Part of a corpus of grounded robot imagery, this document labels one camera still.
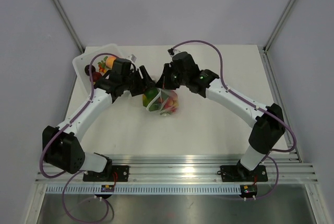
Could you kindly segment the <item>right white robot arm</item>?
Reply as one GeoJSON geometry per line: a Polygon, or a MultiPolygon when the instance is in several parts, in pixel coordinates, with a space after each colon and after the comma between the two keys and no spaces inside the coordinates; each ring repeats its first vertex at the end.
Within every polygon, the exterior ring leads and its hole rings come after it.
{"type": "Polygon", "coordinates": [[[164,65],[156,84],[158,88],[176,90],[185,86],[190,92],[224,106],[252,128],[249,147],[236,165],[238,177],[249,180],[285,133],[282,109],[275,103],[267,107],[251,102],[250,98],[224,87],[218,74],[208,69],[199,69],[187,52],[169,49],[168,53],[172,60],[164,65]]]}

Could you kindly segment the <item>green lime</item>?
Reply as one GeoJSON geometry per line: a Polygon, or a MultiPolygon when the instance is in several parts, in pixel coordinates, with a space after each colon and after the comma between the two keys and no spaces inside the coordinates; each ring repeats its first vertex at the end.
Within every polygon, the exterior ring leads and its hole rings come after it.
{"type": "Polygon", "coordinates": [[[159,92],[160,92],[159,88],[150,88],[144,93],[144,96],[148,100],[152,100],[159,94],[159,92]]]}

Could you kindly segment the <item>clear zip top bag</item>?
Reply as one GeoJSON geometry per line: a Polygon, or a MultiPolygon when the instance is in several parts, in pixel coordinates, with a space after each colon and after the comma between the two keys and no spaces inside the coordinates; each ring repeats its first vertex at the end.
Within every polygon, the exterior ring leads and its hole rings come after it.
{"type": "Polygon", "coordinates": [[[133,107],[163,116],[174,114],[179,106],[178,95],[174,90],[157,87],[148,88],[139,96],[128,95],[128,101],[133,107]]]}

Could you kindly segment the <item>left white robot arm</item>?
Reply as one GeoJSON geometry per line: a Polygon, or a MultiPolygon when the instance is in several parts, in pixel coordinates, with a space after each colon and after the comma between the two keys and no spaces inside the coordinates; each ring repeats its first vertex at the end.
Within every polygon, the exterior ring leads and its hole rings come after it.
{"type": "Polygon", "coordinates": [[[154,86],[143,65],[135,68],[130,60],[117,58],[109,71],[91,82],[90,96],[68,119],[56,127],[47,126],[44,129],[41,173],[46,178],[52,178],[43,169],[43,164],[48,163],[63,173],[92,171],[99,180],[109,180],[113,174],[111,160],[104,155],[85,152],[80,142],[98,116],[124,92],[129,91],[134,97],[154,86]]]}

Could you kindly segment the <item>white plastic basket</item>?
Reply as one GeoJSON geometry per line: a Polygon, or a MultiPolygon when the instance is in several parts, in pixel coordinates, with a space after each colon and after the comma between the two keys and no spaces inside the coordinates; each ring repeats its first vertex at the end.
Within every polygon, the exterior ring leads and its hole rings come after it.
{"type": "Polygon", "coordinates": [[[101,55],[97,57],[92,63],[97,72],[99,72],[98,62],[101,61],[104,57],[108,57],[111,56],[110,54],[114,54],[117,57],[128,59],[129,56],[124,54],[116,44],[107,44],[104,46],[87,47],[84,54],[75,57],[73,59],[73,67],[76,72],[78,82],[87,95],[91,94],[91,82],[89,76],[85,74],[84,68],[86,65],[90,64],[91,60],[96,55],[101,53],[107,53],[107,55],[101,55]]]}

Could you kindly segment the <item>yellow red mango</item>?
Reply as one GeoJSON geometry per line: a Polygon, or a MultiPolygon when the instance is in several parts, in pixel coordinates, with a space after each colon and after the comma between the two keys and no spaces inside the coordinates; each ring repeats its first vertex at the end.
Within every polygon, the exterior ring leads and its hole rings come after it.
{"type": "Polygon", "coordinates": [[[142,105],[149,111],[156,101],[157,94],[144,94],[142,96],[142,105]]]}

